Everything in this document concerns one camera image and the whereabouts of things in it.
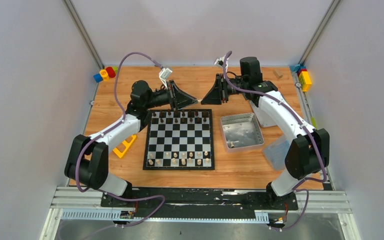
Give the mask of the black white chessboard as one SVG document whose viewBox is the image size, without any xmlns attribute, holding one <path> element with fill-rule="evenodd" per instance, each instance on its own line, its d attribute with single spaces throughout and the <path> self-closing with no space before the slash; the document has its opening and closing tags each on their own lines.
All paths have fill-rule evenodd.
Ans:
<svg viewBox="0 0 384 240">
<path fill-rule="evenodd" d="M 213 134 L 213 112 L 211 109 L 151 110 L 151 121 L 147 126 L 143 170 L 214 170 L 215 148 Z M 171 166 L 173 153 L 178 154 L 178 166 Z M 181 165 L 181 152 L 186 152 L 186 165 Z M 194 152 L 192 165 L 188 166 L 189 152 Z M 148 165 L 149 153 L 154 154 L 154 166 Z M 155 166 L 156 160 L 162 166 Z M 202 159 L 202 166 L 196 160 Z"/>
</svg>

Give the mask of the metal tin box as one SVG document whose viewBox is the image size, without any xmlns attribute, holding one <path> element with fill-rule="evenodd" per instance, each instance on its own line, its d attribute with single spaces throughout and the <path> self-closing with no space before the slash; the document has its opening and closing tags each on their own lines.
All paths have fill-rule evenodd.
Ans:
<svg viewBox="0 0 384 240">
<path fill-rule="evenodd" d="M 221 134 L 226 152 L 238 153 L 261 148 L 265 141 L 254 113 L 220 118 Z"/>
</svg>

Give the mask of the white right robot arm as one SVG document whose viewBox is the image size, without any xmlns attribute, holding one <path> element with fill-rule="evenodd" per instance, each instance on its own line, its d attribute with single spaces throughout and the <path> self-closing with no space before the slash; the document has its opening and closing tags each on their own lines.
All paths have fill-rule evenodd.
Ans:
<svg viewBox="0 0 384 240">
<path fill-rule="evenodd" d="M 216 74 L 211 90 L 201 100 L 203 105 L 227 103 L 231 95 L 242 94 L 251 102 L 254 113 L 264 113 L 278 126 L 289 142 L 284 158 L 285 170 L 267 185 L 266 204 L 278 209 L 286 201 L 286 195 L 295 192 L 305 181 L 314 181 L 312 176 L 322 172 L 318 182 L 327 180 L 329 165 L 330 135 L 324 129 L 316 129 L 305 121 L 287 103 L 279 89 L 269 80 L 263 79 L 259 60 L 255 56 L 241 58 L 240 75 L 228 77 L 229 51 L 214 61 L 222 69 Z"/>
</svg>

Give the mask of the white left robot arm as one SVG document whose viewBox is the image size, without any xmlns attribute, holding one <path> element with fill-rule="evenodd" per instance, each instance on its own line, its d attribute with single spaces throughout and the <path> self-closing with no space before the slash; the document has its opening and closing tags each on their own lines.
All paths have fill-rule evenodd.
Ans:
<svg viewBox="0 0 384 240">
<path fill-rule="evenodd" d="M 64 175 L 77 184 L 114 195 L 120 206 L 133 201 L 132 184 L 109 172 L 109 154 L 124 140 L 139 133 L 151 121 L 151 109 L 168 105 L 172 111 L 198 103 L 170 80 L 164 89 L 152 90 L 144 80 L 131 87 L 130 102 L 123 116 L 90 136 L 77 135 L 72 142 Z"/>
</svg>

